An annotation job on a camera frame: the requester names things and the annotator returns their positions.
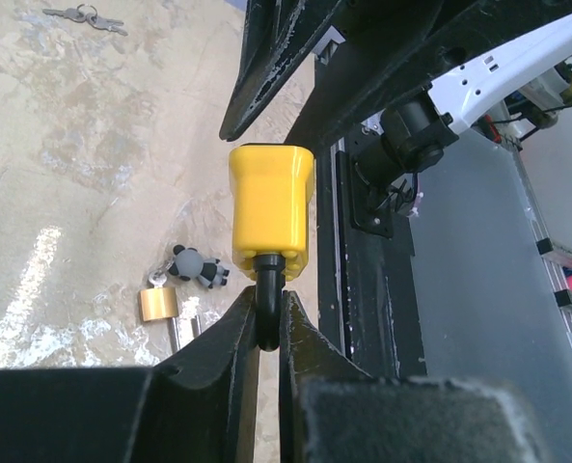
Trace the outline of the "yellow padlock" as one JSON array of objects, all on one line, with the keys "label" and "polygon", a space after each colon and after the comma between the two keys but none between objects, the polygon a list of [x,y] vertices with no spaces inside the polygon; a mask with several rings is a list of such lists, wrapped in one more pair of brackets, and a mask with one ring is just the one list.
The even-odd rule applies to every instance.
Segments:
[{"label": "yellow padlock", "polygon": [[231,151],[232,261],[255,283],[258,345],[280,345],[284,286],[309,262],[314,156],[304,148],[246,144]]}]

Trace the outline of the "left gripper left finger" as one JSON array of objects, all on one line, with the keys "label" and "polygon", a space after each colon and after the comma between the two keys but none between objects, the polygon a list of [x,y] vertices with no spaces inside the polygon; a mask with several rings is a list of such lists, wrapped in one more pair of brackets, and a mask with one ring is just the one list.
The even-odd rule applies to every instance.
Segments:
[{"label": "left gripper left finger", "polygon": [[154,367],[0,369],[0,462],[249,462],[254,291]]}]

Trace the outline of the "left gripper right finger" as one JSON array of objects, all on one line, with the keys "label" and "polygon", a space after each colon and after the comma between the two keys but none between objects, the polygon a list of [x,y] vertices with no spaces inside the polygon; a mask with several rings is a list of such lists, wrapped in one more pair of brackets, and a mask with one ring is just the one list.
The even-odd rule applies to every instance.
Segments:
[{"label": "left gripper right finger", "polygon": [[477,378],[371,377],[288,291],[280,326],[284,462],[543,462],[546,445],[511,386]]}]

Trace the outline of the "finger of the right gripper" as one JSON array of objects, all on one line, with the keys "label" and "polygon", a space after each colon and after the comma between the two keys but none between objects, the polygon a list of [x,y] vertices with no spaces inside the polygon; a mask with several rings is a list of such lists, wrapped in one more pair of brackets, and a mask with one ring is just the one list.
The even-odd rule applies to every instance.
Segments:
[{"label": "finger of the right gripper", "polygon": [[332,26],[338,0],[248,1],[238,75],[219,137],[239,139]]},{"label": "finger of the right gripper", "polygon": [[572,1],[349,1],[334,21],[345,41],[286,143],[318,153],[445,72],[569,14]]}]

